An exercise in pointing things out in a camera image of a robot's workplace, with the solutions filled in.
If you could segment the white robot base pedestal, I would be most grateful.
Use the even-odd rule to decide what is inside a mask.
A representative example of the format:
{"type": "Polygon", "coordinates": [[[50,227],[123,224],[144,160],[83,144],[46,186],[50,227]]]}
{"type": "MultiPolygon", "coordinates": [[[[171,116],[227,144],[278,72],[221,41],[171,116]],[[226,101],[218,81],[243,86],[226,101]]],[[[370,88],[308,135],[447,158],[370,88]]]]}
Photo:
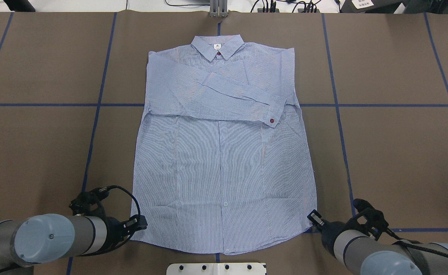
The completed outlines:
{"type": "Polygon", "coordinates": [[[267,275],[266,263],[180,263],[171,264],[167,275],[267,275]]]}

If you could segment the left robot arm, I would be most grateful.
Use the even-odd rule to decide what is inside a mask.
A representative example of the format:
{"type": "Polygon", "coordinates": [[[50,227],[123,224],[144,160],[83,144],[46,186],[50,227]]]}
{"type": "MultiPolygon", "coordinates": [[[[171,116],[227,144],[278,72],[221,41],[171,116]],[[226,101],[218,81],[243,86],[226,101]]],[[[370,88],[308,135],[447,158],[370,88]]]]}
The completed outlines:
{"type": "Polygon", "coordinates": [[[124,222],[112,217],[60,214],[0,221],[0,275],[32,275],[35,265],[107,254],[147,225],[142,215],[124,222]]]}

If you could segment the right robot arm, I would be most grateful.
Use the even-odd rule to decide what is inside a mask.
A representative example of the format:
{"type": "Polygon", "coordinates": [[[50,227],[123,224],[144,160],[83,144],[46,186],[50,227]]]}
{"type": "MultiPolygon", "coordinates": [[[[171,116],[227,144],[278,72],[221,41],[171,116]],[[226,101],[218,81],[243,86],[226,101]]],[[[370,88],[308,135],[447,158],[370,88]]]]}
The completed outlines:
{"type": "Polygon", "coordinates": [[[354,275],[448,275],[448,243],[396,235],[381,211],[366,208],[347,222],[308,214],[324,248],[354,275]]]}

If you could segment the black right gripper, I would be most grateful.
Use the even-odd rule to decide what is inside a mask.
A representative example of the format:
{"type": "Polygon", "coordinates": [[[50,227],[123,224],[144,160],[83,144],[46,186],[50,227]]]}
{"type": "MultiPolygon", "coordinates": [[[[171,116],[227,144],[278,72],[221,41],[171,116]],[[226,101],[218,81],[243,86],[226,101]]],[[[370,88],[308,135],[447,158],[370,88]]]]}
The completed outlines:
{"type": "Polygon", "coordinates": [[[323,221],[322,215],[313,209],[307,218],[314,228],[321,232],[321,242],[325,249],[333,249],[335,241],[340,233],[344,231],[346,223],[341,221],[329,222],[323,221]]]}

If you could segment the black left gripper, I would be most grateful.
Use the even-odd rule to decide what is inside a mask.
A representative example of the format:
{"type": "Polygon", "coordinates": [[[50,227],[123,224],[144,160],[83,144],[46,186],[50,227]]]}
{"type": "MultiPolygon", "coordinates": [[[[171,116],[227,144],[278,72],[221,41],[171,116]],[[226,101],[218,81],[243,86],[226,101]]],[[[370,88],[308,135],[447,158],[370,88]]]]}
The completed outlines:
{"type": "Polygon", "coordinates": [[[105,220],[107,234],[105,245],[124,245],[127,237],[148,226],[144,215],[133,215],[127,221],[118,221],[116,218],[107,217],[105,220]]]}

